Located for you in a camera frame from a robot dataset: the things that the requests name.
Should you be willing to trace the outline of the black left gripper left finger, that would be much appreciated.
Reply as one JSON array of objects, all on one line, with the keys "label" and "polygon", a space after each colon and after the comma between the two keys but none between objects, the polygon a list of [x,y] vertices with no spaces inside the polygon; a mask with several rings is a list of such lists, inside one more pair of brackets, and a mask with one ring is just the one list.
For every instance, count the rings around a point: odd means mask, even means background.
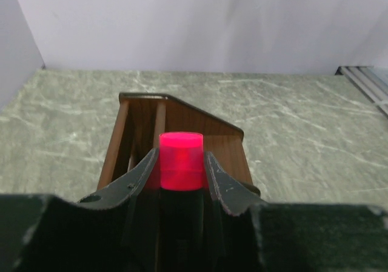
[{"label": "black left gripper left finger", "polygon": [[151,149],[135,168],[82,198],[77,205],[92,210],[109,210],[129,201],[131,197],[140,194],[147,183],[151,183],[151,174],[157,165],[158,156],[159,149]]}]

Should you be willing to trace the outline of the pink highlighter marker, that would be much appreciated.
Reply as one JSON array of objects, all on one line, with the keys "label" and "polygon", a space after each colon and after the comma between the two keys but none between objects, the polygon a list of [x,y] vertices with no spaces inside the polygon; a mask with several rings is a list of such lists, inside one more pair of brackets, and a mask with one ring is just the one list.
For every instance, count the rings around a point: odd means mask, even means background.
[{"label": "pink highlighter marker", "polygon": [[161,187],[173,191],[202,188],[204,171],[203,135],[168,132],[159,136]]}]

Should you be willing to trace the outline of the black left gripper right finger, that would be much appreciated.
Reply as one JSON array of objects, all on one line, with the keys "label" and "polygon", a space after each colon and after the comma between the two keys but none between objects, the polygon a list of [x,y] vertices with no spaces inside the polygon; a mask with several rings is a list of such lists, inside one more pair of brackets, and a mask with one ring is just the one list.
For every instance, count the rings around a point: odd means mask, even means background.
[{"label": "black left gripper right finger", "polygon": [[218,202],[229,216],[240,216],[261,198],[227,174],[211,152],[204,154],[205,182],[212,201]]}]

